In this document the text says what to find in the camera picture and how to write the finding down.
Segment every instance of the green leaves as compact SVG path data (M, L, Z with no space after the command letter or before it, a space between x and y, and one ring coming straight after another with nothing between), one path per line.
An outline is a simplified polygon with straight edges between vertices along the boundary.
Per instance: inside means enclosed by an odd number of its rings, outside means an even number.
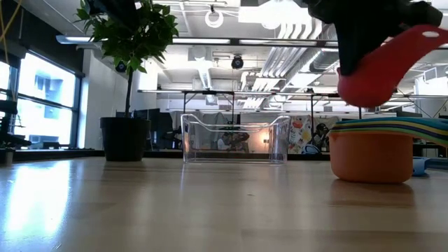
M87 13L87 11L85 11L83 8L79 8L79 9L76 9L76 10L77 10L77 14L76 15L81 20L89 20L90 19L89 13Z
M91 41L101 42L104 56L113 57L116 66L121 61L126 64L128 74L131 71L146 73L141 63L151 57L164 62L165 49L173 43L174 36L179 36L176 17L170 14L169 6L151 5L149 0L140 2L139 26L133 30L104 15L89 15L83 1L76 13L78 22L84 21L84 32L92 31Z
M142 66L139 66L138 70L139 70L140 72L142 72L142 73L145 73L145 74L148 73L148 72L146 71L146 69L145 69L144 67L142 67Z
M163 9L162 9L163 15L168 15L170 11L171 11L171 9L169 6L163 6Z
M137 70L139 67L140 67L140 64L142 63L143 61L141 60L141 59L139 59L139 58L136 58L136 57L132 57L131 58L131 62L129 63L129 65L132 67L132 69L135 71L135 70Z

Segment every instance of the clear plastic container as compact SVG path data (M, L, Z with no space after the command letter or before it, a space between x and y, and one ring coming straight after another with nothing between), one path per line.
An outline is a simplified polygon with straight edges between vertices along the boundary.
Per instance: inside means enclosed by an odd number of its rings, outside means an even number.
M210 125L182 115L183 161L283 164L290 121L289 116L279 116L272 123Z

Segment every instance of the potted plant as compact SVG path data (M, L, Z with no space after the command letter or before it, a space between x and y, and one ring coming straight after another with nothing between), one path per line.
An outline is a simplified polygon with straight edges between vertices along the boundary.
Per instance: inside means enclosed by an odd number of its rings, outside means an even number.
M126 68L127 94L124 118L101 118L104 151L108 161L140 161L150 130L150 122L130 116L132 77L135 71L146 73L143 60L150 57L163 62L163 52L178 36L169 6L140 0L86 0L77 11L84 32L93 28L90 38L101 42L105 57L113 57L116 67Z

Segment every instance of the security camera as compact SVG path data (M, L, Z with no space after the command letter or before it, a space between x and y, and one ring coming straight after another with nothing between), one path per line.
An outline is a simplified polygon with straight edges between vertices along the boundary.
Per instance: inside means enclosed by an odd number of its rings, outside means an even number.
M232 68L233 69L242 69L244 66L244 61L241 58L241 55L235 55L232 60Z
M115 70L118 73L124 73L124 72L126 72L126 68L127 68L126 64L124 62L120 61L120 63L118 63L118 65L115 67Z

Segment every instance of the plant stem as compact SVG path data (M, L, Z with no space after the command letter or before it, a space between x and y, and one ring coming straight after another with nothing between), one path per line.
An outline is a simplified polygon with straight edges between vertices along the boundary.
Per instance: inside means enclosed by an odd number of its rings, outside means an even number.
M129 72L129 78L127 79L126 109L125 109L125 117L126 118L130 117L129 109L131 107L130 98L131 98L131 87L132 87L132 76L133 75L134 75L134 70L131 69L131 71Z

